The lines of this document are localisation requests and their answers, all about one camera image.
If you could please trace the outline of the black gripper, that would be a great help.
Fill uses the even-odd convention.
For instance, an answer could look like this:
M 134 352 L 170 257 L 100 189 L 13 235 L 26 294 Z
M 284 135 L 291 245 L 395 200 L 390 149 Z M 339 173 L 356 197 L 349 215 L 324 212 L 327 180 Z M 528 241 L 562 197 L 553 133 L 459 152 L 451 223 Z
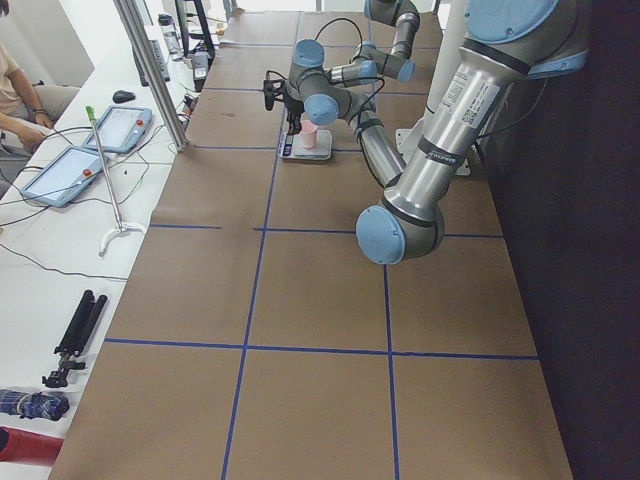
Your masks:
M 287 132 L 300 132 L 302 129 L 301 116 L 305 112 L 304 101 L 295 98 L 286 91 L 284 93 L 284 103 L 287 109 Z

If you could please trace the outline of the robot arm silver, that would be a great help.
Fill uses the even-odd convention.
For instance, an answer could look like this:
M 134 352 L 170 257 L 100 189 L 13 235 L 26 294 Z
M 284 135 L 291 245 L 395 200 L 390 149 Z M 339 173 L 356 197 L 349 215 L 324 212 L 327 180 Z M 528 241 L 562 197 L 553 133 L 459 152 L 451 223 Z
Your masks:
M 386 137 L 369 96 L 353 91 L 366 77 L 408 79 L 420 20 L 409 1 L 369 1 L 370 20 L 396 30 L 389 52 L 362 43 L 348 66 L 324 67 L 324 50 L 314 39 L 296 43 L 285 102 L 294 116 L 318 126 L 345 121 L 359 139 L 384 192 L 356 223 L 364 255 L 396 264 L 435 250 L 444 234 L 439 201 L 467 152 L 506 90 L 525 79 L 562 76 L 581 69 L 588 53 L 592 5 L 588 1 L 468 1 L 459 14 L 463 35 L 459 65 L 436 107 L 415 125 L 416 145 L 403 156 Z
M 372 22 L 394 28 L 391 42 L 381 47 L 373 40 L 361 41 L 347 64 L 325 70 L 329 82 L 352 87 L 371 83 L 377 75 L 409 82 L 415 71 L 413 43 L 421 23 L 416 6 L 412 1 L 365 1 L 364 14 Z

